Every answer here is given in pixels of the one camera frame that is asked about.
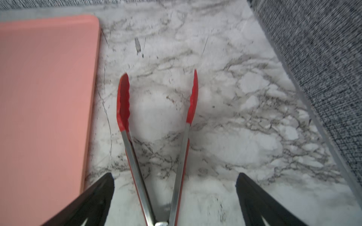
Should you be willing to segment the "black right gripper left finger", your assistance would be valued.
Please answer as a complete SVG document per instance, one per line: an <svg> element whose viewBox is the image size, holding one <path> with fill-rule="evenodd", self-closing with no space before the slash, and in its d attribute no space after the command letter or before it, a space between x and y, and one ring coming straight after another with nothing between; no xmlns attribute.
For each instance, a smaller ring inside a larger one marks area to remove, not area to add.
<svg viewBox="0 0 362 226"><path fill-rule="evenodd" d="M103 226L108 216L114 190L114 178L108 172L44 225Z"/></svg>

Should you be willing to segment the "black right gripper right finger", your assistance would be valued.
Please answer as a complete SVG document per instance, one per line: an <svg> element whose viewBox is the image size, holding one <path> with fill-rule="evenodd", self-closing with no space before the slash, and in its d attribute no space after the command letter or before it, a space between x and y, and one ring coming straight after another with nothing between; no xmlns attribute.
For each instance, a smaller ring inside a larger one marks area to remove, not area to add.
<svg viewBox="0 0 362 226"><path fill-rule="evenodd" d="M305 226L245 173L236 182L239 204L247 226Z"/></svg>

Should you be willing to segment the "red kitchen tongs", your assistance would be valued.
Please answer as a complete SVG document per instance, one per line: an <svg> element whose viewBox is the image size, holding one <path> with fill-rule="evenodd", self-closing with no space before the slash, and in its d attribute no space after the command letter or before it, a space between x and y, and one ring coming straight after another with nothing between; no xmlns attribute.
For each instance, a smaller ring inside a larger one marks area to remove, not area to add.
<svg viewBox="0 0 362 226"><path fill-rule="evenodd" d="M140 170L135 149L129 134L129 117L130 117L130 83L128 74L122 75L119 81L117 92L117 123L120 129L125 153L128 159L130 170L132 173L134 185L140 201L140 206L147 226L176 226L178 225L178 217L180 204L182 199L183 182L186 170L186 164L189 153L189 131L192 125L199 95L199 81L197 70L194 71L193 87L190 96L190 107L187 114L186 126L183 134L183 141L179 155L179 163L177 167L170 214L168 221L156 221L150 197Z"/></svg>

